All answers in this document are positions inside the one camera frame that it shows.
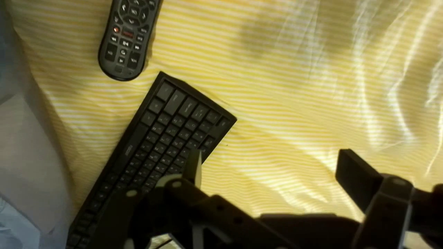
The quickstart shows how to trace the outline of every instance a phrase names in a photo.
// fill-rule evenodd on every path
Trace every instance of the keyboard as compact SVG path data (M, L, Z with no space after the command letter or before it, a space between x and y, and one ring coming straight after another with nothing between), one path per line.
M71 224L66 248L89 248L115 191L152 190L162 176L183 173L192 150L202 151L203 162L235 122L210 99L161 72Z

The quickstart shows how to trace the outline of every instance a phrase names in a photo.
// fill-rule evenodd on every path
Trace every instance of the wrinkled fabric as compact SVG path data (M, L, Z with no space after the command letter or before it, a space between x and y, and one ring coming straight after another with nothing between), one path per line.
M442 182L440 0L165 0L148 67L127 83L97 64L111 0L7 4L77 206L159 71L238 118L202 188L253 216L361 220L334 179L339 148L428 191Z

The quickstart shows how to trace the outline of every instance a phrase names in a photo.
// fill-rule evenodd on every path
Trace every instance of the black object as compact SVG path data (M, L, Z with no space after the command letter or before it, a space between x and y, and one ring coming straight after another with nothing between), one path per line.
M87 248L113 193L129 187L148 193L162 176L184 173L190 153L201 150L205 161L235 121L187 83L161 72L72 223L68 247Z
M190 175L199 172L199 157L192 153L187 175L163 177L148 194L138 190L116 194L91 245L122 249L130 238L136 249L144 249L152 237L170 233L181 248L195 249L399 249L408 230L419 233L433 248L443 248L442 184L432 193L415 190L404 179L379 175L350 150L339 153L336 179L364 211L361 224L328 213L252 219L192 184Z
M112 0L98 64L109 78L131 81L143 68L161 0Z

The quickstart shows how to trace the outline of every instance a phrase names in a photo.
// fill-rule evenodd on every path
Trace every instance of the remote control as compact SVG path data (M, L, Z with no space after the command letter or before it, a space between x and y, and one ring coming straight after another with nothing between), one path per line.
M112 0L98 64L116 81L137 78L147 57L161 0Z

